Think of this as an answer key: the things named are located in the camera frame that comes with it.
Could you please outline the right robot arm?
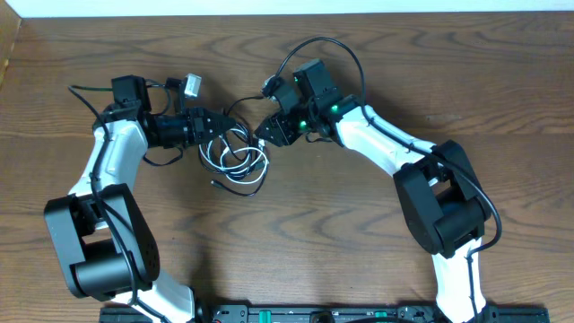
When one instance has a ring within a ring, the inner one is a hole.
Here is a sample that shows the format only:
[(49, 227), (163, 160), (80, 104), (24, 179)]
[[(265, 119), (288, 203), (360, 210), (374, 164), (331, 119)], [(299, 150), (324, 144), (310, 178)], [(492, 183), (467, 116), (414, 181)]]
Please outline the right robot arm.
[(293, 78), (265, 80), (262, 95), (279, 109), (256, 136), (282, 147), (316, 133), (380, 167), (394, 181), (409, 232), (432, 257), (439, 310), (451, 322), (482, 321), (478, 254), (493, 211), (464, 149), (408, 135), (361, 97), (343, 95), (319, 59), (300, 65)]

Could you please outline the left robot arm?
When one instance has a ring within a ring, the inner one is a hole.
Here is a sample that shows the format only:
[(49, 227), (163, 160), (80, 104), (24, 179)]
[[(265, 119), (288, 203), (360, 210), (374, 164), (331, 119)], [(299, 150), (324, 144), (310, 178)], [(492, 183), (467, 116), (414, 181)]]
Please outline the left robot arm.
[(138, 167), (153, 147), (183, 150), (230, 130), (233, 118), (186, 105), (201, 79), (167, 79), (175, 112), (152, 112), (152, 82), (126, 75), (112, 80), (113, 101), (94, 114), (95, 139), (80, 179), (52, 199), (44, 219), (65, 283), (77, 298), (104, 302), (102, 322), (211, 322), (213, 312), (161, 268), (159, 249), (135, 202)]

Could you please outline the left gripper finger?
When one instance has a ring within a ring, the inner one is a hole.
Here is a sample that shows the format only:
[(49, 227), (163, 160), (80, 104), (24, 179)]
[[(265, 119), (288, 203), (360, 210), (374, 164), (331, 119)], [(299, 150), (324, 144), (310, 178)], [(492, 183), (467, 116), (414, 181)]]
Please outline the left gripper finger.
[(234, 118), (198, 118), (196, 120), (196, 142), (208, 144), (219, 135), (225, 134), (236, 126)]
[(232, 124), (233, 118), (205, 108), (195, 108), (195, 118), (201, 118), (205, 124)]

